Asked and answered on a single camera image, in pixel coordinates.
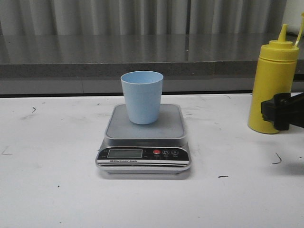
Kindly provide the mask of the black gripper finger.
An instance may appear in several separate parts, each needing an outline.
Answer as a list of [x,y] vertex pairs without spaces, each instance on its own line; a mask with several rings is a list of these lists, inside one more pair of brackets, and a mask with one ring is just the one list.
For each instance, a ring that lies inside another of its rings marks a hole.
[[272,99],[261,103],[261,114],[276,130],[288,130],[289,125],[303,128],[304,94],[276,94]]

